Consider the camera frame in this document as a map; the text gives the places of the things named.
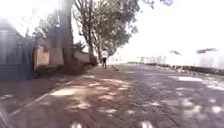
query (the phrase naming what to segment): vegetation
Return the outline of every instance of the vegetation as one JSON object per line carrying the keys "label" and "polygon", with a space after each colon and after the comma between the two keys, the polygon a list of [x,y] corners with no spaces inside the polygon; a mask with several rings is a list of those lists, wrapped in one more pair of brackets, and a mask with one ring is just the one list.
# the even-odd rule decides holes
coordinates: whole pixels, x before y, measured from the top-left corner
{"label": "vegetation", "polygon": [[[98,53],[98,59],[101,60],[102,48],[107,48],[110,54],[113,54],[118,47],[128,43],[133,33],[138,32],[137,27],[132,25],[136,21],[136,13],[140,10],[138,1],[64,0],[62,10],[42,20],[34,35],[48,38],[51,42],[59,40],[62,43],[66,71],[78,72],[82,69],[80,68],[82,64],[73,56],[74,50],[80,49],[74,49],[71,19],[75,18],[79,33],[88,44],[91,64],[96,65],[94,49]],[[154,8],[154,1],[143,1]],[[172,4],[167,2],[171,0],[160,1],[166,5]],[[55,33],[57,25],[60,25],[59,34]]]}

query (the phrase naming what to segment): wall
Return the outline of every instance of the wall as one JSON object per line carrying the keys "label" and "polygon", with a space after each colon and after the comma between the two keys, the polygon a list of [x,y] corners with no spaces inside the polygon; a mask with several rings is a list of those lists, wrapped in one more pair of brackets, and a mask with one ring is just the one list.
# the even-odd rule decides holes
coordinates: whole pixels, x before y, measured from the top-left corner
{"label": "wall", "polygon": [[80,60],[81,62],[84,62],[84,63],[90,63],[90,59],[89,59],[89,54],[88,53],[85,53],[85,52],[80,52],[80,51],[76,51],[74,53],[74,56]]}

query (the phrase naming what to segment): sidewalk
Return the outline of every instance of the sidewalk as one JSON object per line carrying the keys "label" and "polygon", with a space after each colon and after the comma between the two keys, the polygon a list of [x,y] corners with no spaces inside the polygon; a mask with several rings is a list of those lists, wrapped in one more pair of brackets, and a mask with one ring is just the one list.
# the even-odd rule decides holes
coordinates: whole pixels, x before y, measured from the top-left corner
{"label": "sidewalk", "polygon": [[141,106],[146,102],[137,88],[125,73],[95,68],[12,117],[16,128],[150,128],[147,121],[175,128],[158,108]]}

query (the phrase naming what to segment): sky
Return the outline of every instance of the sky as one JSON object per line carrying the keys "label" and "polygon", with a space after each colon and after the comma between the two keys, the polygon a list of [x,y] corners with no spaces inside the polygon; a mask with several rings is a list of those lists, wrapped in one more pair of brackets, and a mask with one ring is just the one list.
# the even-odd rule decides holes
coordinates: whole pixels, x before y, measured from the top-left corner
{"label": "sky", "polygon": [[155,9],[142,5],[137,15],[139,33],[124,47],[126,54],[155,54],[175,49],[183,54],[197,49],[222,49],[223,0],[174,0],[172,6],[157,2]]}

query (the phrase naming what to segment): tree trunk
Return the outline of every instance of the tree trunk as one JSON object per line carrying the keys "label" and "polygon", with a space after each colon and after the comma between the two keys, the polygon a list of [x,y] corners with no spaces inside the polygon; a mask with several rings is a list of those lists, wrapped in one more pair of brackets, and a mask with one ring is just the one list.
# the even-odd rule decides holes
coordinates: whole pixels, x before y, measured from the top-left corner
{"label": "tree trunk", "polygon": [[96,45],[96,49],[97,49],[97,53],[98,53],[99,62],[102,63],[101,43],[100,42]]}
{"label": "tree trunk", "polygon": [[65,72],[68,74],[79,73],[81,71],[80,62],[74,57],[73,35],[71,23],[72,2],[66,0],[63,2],[60,13],[61,41],[63,47],[63,60]]}
{"label": "tree trunk", "polygon": [[92,65],[96,65],[97,61],[94,57],[94,49],[93,49],[93,42],[92,42],[92,8],[93,8],[93,0],[90,0],[89,3],[89,17],[88,17],[88,44],[89,44],[89,58]]}

